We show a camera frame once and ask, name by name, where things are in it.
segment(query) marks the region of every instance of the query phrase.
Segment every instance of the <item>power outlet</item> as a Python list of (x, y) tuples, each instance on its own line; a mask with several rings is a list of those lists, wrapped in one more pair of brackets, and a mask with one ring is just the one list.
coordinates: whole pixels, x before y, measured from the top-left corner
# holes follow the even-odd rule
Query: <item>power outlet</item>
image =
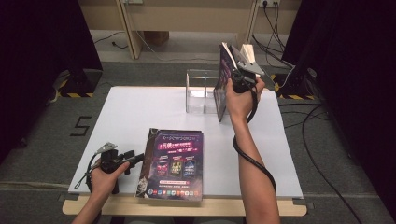
[(280, 4), (280, 0), (260, 0), (259, 7), (263, 7), (263, 2), (264, 1), (267, 2), (267, 7), (275, 7), (276, 4), (279, 7), (279, 4)]

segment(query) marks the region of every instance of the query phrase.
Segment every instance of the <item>human arm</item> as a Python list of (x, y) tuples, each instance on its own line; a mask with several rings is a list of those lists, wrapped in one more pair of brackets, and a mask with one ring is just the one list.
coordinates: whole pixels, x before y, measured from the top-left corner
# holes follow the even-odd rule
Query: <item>human arm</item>
[[(256, 89), (260, 100), (265, 84), (259, 78), (257, 78), (257, 81)], [(249, 157), (264, 165), (247, 122), (247, 116), (253, 107), (251, 93), (249, 91), (241, 94), (235, 93), (233, 83), (229, 79), (226, 98), (238, 146)], [(269, 177), (241, 156), (238, 157), (238, 163), (239, 182), (247, 223), (280, 223), (276, 193)]]
[(118, 177), (128, 167), (129, 162), (127, 161), (111, 174), (103, 172), (100, 168), (92, 170), (92, 193), (84, 207), (74, 219), (74, 224), (93, 223), (106, 200), (110, 196), (111, 191), (114, 189)]

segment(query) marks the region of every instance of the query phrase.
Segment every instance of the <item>white table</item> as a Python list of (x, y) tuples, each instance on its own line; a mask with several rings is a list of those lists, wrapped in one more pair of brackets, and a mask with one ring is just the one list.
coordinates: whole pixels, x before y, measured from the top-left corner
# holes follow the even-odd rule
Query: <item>white table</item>
[[(136, 154), (144, 153), (149, 128), (201, 130), (204, 133), (204, 200), (197, 205), (197, 212), (192, 216), (213, 216), (213, 211), (202, 211), (205, 204), (211, 203), (209, 199), (233, 199), (239, 212), (218, 212), (218, 216), (243, 216), (243, 205), (240, 200), (240, 188), (238, 179), (237, 153), (233, 149), (233, 127), (228, 115), (225, 115), (222, 123), (219, 123), (216, 114), (190, 114), (186, 113), (185, 88), (148, 88), (148, 87), (113, 87), (107, 96), (105, 105), (92, 131), (92, 136), (86, 146), (75, 176), (69, 188), (70, 193), (89, 194), (87, 186), (82, 183), (78, 189), (74, 189), (77, 182), (83, 177), (89, 159), (99, 147), (106, 142), (118, 145), (119, 153), (135, 150)], [(283, 122), (280, 116), (277, 99), (273, 91), (264, 91), (262, 100), (254, 119), (249, 127), (255, 143), (262, 154), (267, 169), (276, 180), (276, 196), (278, 202), (287, 202), (293, 207), (292, 199), (302, 199), (300, 183), (290, 155)], [(158, 210), (155, 214), (148, 212), (150, 207), (147, 200), (141, 201), (133, 197), (141, 163), (131, 170), (130, 175), (122, 175), (119, 178), (120, 195), (109, 200), (109, 207), (104, 208), (110, 215), (160, 215)], [(86, 201), (86, 197), (80, 196), (80, 202), (66, 201), (64, 212), (76, 214)], [(134, 211), (119, 211), (114, 206), (113, 200), (122, 198), (125, 202), (135, 205), (146, 206), (139, 213)], [(303, 216), (306, 212), (304, 205), (295, 205), (299, 208), (298, 213), (286, 212), (289, 216)]]

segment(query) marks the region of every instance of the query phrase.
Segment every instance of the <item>forearm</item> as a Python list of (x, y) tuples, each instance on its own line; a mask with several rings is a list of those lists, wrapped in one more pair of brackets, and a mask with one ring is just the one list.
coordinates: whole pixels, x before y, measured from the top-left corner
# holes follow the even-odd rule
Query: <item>forearm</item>
[(93, 223), (96, 216), (99, 214), (100, 210), (105, 204), (106, 199), (107, 196), (91, 195), (87, 203), (85, 203), (84, 207), (81, 209), (81, 211), (74, 219), (73, 223), (74, 224)]
[[(244, 119), (232, 119), (238, 146), (250, 158), (264, 165)], [(279, 223), (274, 187), (266, 174), (239, 156), (239, 182), (247, 223)]]

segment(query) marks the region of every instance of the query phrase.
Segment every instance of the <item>human hand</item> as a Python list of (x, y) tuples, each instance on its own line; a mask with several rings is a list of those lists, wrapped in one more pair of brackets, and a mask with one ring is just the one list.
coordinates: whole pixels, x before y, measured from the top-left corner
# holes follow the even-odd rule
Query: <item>human hand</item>
[(127, 161), (111, 174), (105, 173), (100, 167), (93, 169), (91, 172), (92, 196), (98, 197), (100, 200), (107, 200), (116, 185), (117, 179), (129, 165), (130, 163)]
[[(260, 101), (265, 83), (259, 77), (256, 77), (256, 81), (257, 100)], [(228, 79), (226, 90), (227, 109), (231, 119), (246, 119), (253, 107), (251, 92), (236, 93), (233, 90), (233, 81), (230, 78)]]

